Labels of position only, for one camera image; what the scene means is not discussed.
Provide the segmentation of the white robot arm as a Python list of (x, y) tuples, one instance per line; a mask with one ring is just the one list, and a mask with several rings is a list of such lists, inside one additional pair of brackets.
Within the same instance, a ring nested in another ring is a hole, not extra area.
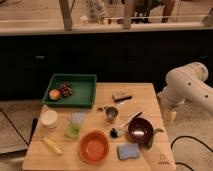
[(166, 74), (166, 86), (157, 94), (165, 126), (174, 122), (175, 108), (186, 99), (213, 114), (213, 87), (205, 83), (208, 75), (207, 67), (200, 62), (174, 68)]

